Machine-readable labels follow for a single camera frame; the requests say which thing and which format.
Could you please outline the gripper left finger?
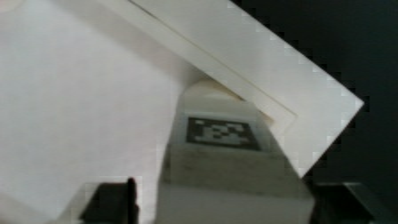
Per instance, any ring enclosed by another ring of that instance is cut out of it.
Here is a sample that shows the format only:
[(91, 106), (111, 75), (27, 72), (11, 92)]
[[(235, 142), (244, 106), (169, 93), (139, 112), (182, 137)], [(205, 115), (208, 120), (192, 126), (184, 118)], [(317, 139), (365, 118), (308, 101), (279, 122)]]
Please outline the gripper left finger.
[(102, 183), (80, 214), (82, 224), (139, 224), (137, 182)]

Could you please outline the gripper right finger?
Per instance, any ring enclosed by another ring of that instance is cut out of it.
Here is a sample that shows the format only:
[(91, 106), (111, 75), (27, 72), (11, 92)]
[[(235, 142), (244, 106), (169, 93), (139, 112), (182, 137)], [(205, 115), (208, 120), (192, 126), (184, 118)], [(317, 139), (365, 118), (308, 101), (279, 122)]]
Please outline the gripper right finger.
[(310, 224), (391, 224), (391, 212), (359, 182), (317, 183)]

